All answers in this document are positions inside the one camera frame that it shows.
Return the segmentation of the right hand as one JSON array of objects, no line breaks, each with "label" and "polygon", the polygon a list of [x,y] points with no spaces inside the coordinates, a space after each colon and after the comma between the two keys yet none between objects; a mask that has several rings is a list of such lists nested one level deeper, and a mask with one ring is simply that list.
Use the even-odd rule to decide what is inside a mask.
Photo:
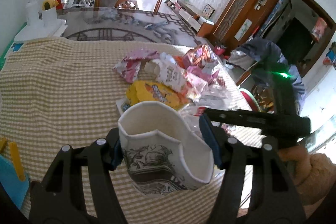
[{"label": "right hand", "polygon": [[335,164],[323,153],[309,154],[303,145],[281,149],[283,162],[294,162],[292,176],[303,205],[320,204],[335,183]]}]

